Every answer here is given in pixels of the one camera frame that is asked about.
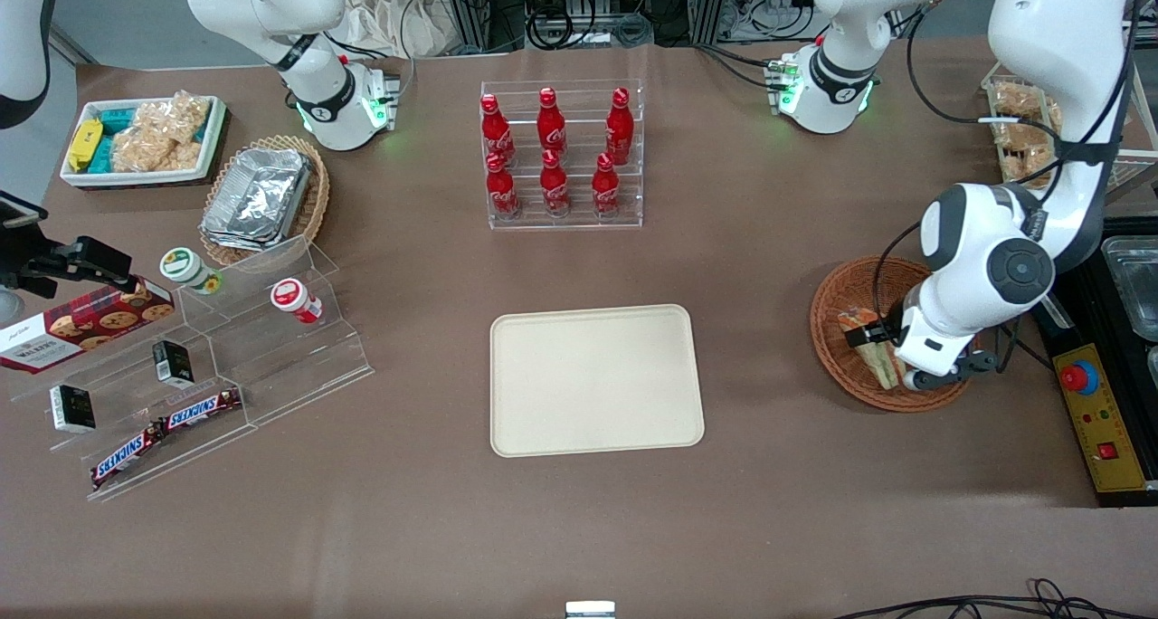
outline jar with green label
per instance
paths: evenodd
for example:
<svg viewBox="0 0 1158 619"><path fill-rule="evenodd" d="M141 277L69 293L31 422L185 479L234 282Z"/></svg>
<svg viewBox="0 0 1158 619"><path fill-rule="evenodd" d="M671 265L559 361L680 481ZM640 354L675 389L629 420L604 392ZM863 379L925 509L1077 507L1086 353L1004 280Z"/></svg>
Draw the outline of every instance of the jar with green label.
<svg viewBox="0 0 1158 619"><path fill-rule="evenodd" d="M174 248L161 257L161 275L177 285L185 285L192 293L212 296L221 288L221 274L207 267L197 252L189 248Z"/></svg>

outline coca-cola bottle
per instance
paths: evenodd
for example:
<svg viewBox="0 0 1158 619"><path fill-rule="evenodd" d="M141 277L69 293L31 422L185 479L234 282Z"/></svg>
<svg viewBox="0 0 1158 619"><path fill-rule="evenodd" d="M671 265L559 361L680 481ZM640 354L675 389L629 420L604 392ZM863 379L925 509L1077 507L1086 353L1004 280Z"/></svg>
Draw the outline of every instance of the coca-cola bottle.
<svg viewBox="0 0 1158 619"><path fill-rule="evenodd" d="M559 112L555 100L555 89L544 87L538 90L538 142L544 150L555 150L560 161L567 154L567 127L563 112Z"/></svg>
<svg viewBox="0 0 1158 619"><path fill-rule="evenodd" d="M616 164L628 164L631 142L636 132L636 119L628 110L628 88L617 87L611 93L611 112L607 116L607 152Z"/></svg>
<svg viewBox="0 0 1158 619"><path fill-rule="evenodd" d="M615 174L609 153L600 153L595 162L595 175L591 178L595 197L595 215L611 219L620 214L620 177Z"/></svg>
<svg viewBox="0 0 1158 619"><path fill-rule="evenodd" d="M520 212L519 196L514 193L514 178L506 170L506 161L498 150L486 157L486 192L498 219L516 219Z"/></svg>
<svg viewBox="0 0 1158 619"><path fill-rule="evenodd" d="M538 174L538 185L543 187L547 214L563 219L571 212L571 196L567 194L567 174L559 168L559 154L543 150L543 171Z"/></svg>
<svg viewBox="0 0 1158 619"><path fill-rule="evenodd" d="M479 103L483 106L483 139L486 141L486 152L497 152L506 164L513 164L514 140L511 139L511 124L499 111L499 100L493 94L484 94Z"/></svg>

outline floor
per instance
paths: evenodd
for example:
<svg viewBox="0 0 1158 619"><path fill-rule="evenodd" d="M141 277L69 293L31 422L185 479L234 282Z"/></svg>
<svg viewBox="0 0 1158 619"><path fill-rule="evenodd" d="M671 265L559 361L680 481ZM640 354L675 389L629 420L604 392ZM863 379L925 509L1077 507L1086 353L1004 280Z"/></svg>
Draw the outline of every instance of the floor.
<svg viewBox="0 0 1158 619"><path fill-rule="evenodd" d="M946 0L923 24L922 37L984 34L991 2ZM201 28L185 0L58 0L53 21L104 65L163 69L261 62L243 46ZM1158 74L1158 61L1152 72ZM53 56L44 106L20 127L0 131L5 190L42 201L74 124L75 98L72 68Z"/></svg>

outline aluminum foil container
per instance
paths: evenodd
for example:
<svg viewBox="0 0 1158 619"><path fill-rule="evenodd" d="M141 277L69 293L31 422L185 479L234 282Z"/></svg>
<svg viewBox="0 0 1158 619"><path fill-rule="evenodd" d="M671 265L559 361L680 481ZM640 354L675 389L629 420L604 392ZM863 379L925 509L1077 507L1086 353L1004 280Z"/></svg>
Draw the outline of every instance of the aluminum foil container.
<svg viewBox="0 0 1158 619"><path fill-rule="evenodd" d="M226 171L200 230L219 245L249 251L280 243L293 227L309 170L309 157L293 149L243 150Z"/></svg>

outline small jar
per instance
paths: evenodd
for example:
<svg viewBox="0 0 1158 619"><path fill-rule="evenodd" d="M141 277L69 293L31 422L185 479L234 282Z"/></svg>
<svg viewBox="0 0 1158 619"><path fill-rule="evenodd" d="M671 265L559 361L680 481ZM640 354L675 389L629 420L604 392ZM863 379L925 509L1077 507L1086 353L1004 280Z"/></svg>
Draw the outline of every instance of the small jar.
<svg viewBox="0 0 1158 619"><path fill-rule="evenodd" d="M207 267L197 252L189 248L174 248L161 257L161 275L188 286L199 296L212 296L221 288L221 274Z"/></svg>
<svg viewBox="0 0 1158 619"><path fill-rule="evenodd" d="M322 301L309 293L301 280L294 280L292 277L273 285L273 289L270 290L270 301L277 309L293 314L307 325L322 318Z"/></svg>

